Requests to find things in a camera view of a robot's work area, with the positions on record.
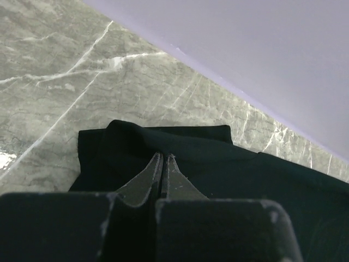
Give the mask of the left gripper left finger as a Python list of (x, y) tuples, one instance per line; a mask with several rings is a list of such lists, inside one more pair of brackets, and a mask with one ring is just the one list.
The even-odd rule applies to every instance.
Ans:
[(1, 196), (1, 261), (151, 261), (163, 157), (115, 192)]

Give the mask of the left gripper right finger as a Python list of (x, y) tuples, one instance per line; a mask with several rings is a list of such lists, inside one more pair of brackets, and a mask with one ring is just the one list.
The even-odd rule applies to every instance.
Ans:
[(168, 156), (155, 206), (156, 261), (302, 261), (282, 206), (261, 199), (209, 199)]

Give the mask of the black t shirt blue logo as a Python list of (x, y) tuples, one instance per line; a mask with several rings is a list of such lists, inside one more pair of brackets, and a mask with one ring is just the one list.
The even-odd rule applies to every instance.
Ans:
[(174, 156), (205, 196), (270, 199), (289, 214), (306, 261), (348, 261), (348, 184), (316, 170), (235, 146), (227, 125), (141, 127), (120, 120), (79, 132), (73, 192), (111, 192), (156, 153)]

